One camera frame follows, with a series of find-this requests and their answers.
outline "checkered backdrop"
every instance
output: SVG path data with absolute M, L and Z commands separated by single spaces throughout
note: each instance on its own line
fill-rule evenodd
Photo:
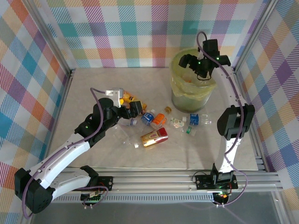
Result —
M 35 0 L 69 66 L 168 67 L 196 33 L 240 56 L 267 0 Z
M 14 174 L 43 158 L 65 82 L 21 0 L 0 0 L 0 224 L 17 221 Z
M 299 0 L 278 2 L 241 73 L 263 152 L 299 223 Z

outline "white floor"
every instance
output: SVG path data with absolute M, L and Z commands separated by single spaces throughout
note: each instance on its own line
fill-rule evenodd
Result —
M 89 91 L 90 87 L 99 90 L 121 87 L 143 100 L 148 105 L 148 109 L 159 111 L 170 106 L 175 117 L 181 118 L 184 115 L 172 105 L 168 69 L 76 69 L 54 134 L 51 152 L 60 147 L 86 116 L 92 113 L 95 101 Z M 196 137 L 166 129 L 169 136 L 166 142 L 150 149 L 145 149 L 143 146 L 135 148 L 133 143 L 139 141 L 142 133 L 138 133 L 134 127 L 124 129 L 116 125 L 106 132 L 105 138 L 79 156 L 70 166 L 211 169 L 218 156 L 221 139 L 216 123 L 223 112 L 221 95 L 215 88 L 205 108 L 199 112 L 199 114 L 209 114 L 212 124 L 199 128 Z M 150 127 L 147 128 L 143 133 L 152 130 Z M 257 170 L 248 133 L 245 134 L 238 148 L 234 165 L 241 170 Z

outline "yellow-green trash bin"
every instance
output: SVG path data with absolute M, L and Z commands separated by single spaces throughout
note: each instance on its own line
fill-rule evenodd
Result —
M 171 100 L 180 111 L 193 113 L 204 107 L 209 99 L 216 82 L 211 78 L 207 81 L 199 81 L 197 75 L 189 69 L 178 65 L 183 55 L 198 55 L 197 49 L 184 49 L 178 52 L 170 63 L 171 70 Z

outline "trash bin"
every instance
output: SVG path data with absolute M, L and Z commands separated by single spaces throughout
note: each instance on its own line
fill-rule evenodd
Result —
M 197 75 L 188 68 L 178 65 L 183 55 L 198 55 L 197 49 L 184 49 L 178 52 L 170 63 L 171 70 L 171 100 L 180 111 L 193 113 L 204 107 L 209 99 L 216 82 L 211 78 L 207 81 L 199 81 Z

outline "plaid fabric wall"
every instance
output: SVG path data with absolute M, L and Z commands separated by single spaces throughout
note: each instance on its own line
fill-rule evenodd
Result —
M 267 162 L 299 222 L 299 0 L 279 1 L 241 72 Z
M 0 224 L 17 221 L 14 173 L 43 158 L 65 81 L 21 0 L 0 0 Z
M 35 0 L 73 68 L 168 67 L 199 30 L 233 62 L 266 1 Z

